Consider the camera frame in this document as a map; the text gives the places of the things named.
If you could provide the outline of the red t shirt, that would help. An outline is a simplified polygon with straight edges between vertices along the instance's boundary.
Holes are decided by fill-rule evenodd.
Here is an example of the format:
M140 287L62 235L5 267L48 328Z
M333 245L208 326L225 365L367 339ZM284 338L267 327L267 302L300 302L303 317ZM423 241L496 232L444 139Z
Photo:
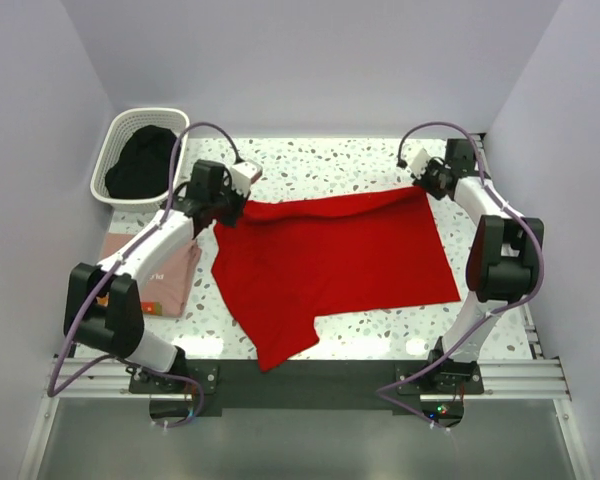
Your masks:
M216 224L212 274L267 372L314 346L319 316L457 302L426 193L247 203Z

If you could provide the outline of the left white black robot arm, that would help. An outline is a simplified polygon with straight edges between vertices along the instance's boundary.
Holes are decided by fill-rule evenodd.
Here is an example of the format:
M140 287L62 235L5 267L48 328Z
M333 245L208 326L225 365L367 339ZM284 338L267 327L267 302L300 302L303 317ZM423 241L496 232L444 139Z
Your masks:
M71 271L65 339L152 371L165 392L180 390L187 380L185 353L145 327L140 290L212 222L235 226L261 175L262 167L248 161L195 162L189 181L139 234L99 263Z

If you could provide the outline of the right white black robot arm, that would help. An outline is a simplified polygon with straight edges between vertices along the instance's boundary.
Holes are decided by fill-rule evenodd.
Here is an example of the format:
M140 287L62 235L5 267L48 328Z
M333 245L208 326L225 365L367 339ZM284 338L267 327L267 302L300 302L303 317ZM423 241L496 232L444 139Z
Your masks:
M407 162L413 184L435 199L453 200L476 226L465 281L467 297L450 329L436 342L425 369L428 386L449 392L475 364L504 312L534 295L544 272L544 224L512 208L493 181L420 150Z

